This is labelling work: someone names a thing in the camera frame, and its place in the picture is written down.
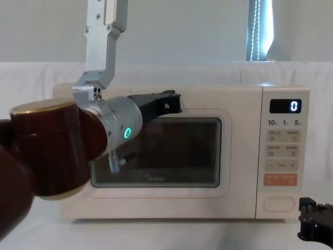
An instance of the white wall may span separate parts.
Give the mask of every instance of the white wall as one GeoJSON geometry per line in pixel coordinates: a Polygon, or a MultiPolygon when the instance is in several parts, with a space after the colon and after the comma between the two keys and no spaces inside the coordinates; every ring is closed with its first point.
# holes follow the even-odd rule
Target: white wall
{"type": "MultiPolygon", "coordinates": [[[[87,0],[1,0],[0,61],[84,61],[87,0]]],[[[129,0],[121,64],[243,61],[248,0],[129,0]]]]}
{"type": "Polygon", "coordinates": [[[333,1],[273,0],[268,60],[333,61],[333,1]]]}

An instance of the microwave door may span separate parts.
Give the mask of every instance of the microwave door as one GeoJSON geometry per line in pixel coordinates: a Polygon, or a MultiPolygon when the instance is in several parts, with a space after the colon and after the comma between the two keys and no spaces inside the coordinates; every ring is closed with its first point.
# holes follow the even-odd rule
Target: microwave door
{"type": "Polygon", "coordinates": [[[111,187],[204,187],[220,183],[222,122],[218,118],[161,117],[117,148],[126,159],[118,173],[108,155],[92,164],[92,185],[111,187]]]}

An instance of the microwave button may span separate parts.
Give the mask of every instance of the microwave button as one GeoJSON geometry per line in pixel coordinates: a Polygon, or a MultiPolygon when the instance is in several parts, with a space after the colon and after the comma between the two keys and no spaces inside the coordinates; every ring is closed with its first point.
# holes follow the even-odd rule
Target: microwave button
{"type": "Polygon", "coordinates": [[[266,135],[267,142],[300,142],[301,130],[298,129],[280,129],[280,130],[267,130],[266,135]]]}
{"type": "Polygon", "coordinates": [[[267,130],[267,142],[283,142],[283,130],[267,130]]]}
{"type": "Polygon", "coordinates": [[[298,170],[298,160],[289,159],[266,159],[266,172],[296,172],[298,170]]]}
{"type": "Polygon", "coordinates": [[[263,202],[263,207],[269,212],[288,212],[295,207],[295,200],[291,197],[270,196],[263,202]]]}
{"type": "Polygon", "coordinates": [[[301,130],[285,130],[283,137],[284,142],[300,142],[301,130]]]}
{"type": "Polygon", "coordinates": [[[264,186],[297,186],[297,174],[267,173],[264,176],[264,186]]]}
{"type": "Polygon", "coordinates": [[[298,157],[299,154],[300,146],[298,144],[268,144],[266,146],[266,157],[298,157]]]}

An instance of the orange button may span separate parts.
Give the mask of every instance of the orange button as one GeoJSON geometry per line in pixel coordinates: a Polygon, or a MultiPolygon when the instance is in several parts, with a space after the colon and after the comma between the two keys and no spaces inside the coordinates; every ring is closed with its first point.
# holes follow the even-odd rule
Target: orange button
{"type": "Polygon", "coordinates": [[[295,173],[267,173],[264,176],[265,186],[297,186],[295,173]]]}

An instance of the microwave control panel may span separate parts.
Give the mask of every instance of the microwave control panel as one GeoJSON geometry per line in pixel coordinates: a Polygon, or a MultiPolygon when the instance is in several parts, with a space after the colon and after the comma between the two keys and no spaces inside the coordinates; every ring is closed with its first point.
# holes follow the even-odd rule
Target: microwave control panel
{"type": "Polygon", "coordinates": [[[286,211],[281,204],[294,208],[298,203],[292,194],[302,191],[309,100],[306,87],[263,87],[258,197],[265,210],[282,206],[286,211]]]}

